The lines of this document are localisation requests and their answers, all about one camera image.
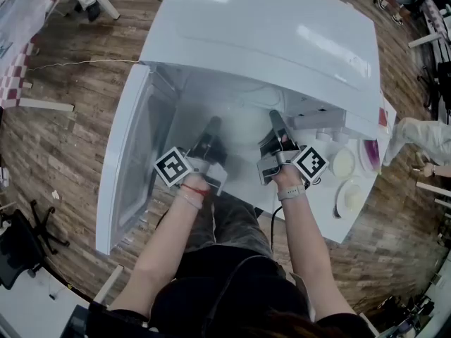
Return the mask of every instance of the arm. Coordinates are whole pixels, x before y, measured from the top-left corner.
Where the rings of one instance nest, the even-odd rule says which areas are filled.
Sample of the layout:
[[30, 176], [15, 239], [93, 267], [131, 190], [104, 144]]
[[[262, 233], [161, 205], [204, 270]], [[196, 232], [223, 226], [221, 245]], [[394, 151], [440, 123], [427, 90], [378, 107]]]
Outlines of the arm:
[[[303, 185], [299, 172], [292, 165], [284, 166], [273, 179], [279, 191]], [[311, 213], [307, 196], [302, 194], [285, 199], [282, 208], [293, 272], [304, 280], [316, 319], [336, 313], [354, 313], [333, 279], [328, 248]]]
[[430, 177], [435, 167], [435, 175], [439, 177], [451, 177], [451, 166], [444, 165], [433, 165], [431, 163], [426, 163], [423, 167], [422, 173], [425, 177]]
[[[185, 184], [196, 189], [209, 189], [200, 175], [189, 175]], [[185, 187], [181, 190], [202, 204], [201, 194]], [[174, 198], [137, 259], [127, 285], [109, 309], [127, 309], [149, 317], [156, 295], [177, 272], [197, 212], [197, 208], [181, 196]]]

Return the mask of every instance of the black shirt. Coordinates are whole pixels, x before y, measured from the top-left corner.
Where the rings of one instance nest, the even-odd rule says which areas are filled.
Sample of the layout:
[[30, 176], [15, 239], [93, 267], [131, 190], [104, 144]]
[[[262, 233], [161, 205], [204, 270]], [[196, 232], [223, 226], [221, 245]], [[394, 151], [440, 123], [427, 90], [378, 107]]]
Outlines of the black shirt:
[[[149, 326], [178, 337], [200, 337], [202, 325], [215, 305], [208, 330], [213, 337], [214, 332], [259, 327], [262, 319], [274, 311], [295, 313], [308, 320], [307, 301], [296, 286], [269, 259], [248, 259], [256, 255], [248, 249], [221, 245], [186, 253], [176, 280], [157, 295]], [[146, 320], [135, 312], [116, 312]], [[351, 338], [373, 338], [364, 320], [354, 314], [331, 315], [316, 324], [336, 327]]]

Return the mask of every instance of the cabinet door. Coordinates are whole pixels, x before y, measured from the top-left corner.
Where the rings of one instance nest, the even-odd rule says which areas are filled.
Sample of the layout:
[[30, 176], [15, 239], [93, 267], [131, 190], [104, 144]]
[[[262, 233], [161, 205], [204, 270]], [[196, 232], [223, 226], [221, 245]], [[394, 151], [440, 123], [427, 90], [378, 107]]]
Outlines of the cabinet door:
[[109, 254], [144, 214], [154, 161], [163, 153], [177, 96], [146, 65], [134, 65], [106, 147], [97, 202], [96, 249]]

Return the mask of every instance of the small white cup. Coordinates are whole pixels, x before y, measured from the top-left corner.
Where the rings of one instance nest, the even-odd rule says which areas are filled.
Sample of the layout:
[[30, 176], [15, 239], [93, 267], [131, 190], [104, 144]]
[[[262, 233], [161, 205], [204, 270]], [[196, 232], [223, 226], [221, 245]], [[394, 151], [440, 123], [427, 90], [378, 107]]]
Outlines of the small white cup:
[[355, 170], [355, 156], [348, 148], [341, 148], [330, 159], [330, 171], [340, 180], [349, 179]]

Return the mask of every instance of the wristband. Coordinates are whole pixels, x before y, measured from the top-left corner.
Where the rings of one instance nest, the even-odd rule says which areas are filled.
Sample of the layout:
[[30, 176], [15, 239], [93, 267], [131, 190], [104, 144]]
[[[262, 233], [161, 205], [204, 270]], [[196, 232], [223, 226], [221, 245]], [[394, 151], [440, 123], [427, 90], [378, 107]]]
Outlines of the wristband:
[[186, 184], [181, 184], [181, 187], [185, 187], [185, 188], [191, 189], [192, 191], [194, 191], [194, 192], [196, 192], [196, 193], [202, 195], [204, 198], [205, 198], [205, 196], [207, 196], [207, 195], [209, 194], [209, 192], [210, 192], [209, 190], [201, 190], [201, 189], [191, 188], [189, 185], [186, 185]]
[[198, 201], [197, 199], [193, 198], [192, 196], [190, 196], [189, 194], [185, 193], [183, 190], [179, 189], [177, 191], [177, 196], [179, 196], [180, 198], [184, 198], [184, 200], [186, 200], [189, 204], [194, 206], [196, 209], [199, 209], [199, 210], [202, 209], [202, 203], [200, 201]]
[[305, 194], [304, 185], [294, 185], [293, 187], [289, 187], [278, 192], [277, 197], [279, 198], [279, 201], [282, 201], [285, 199], [296, 198], [297, 196], [303, 194]]

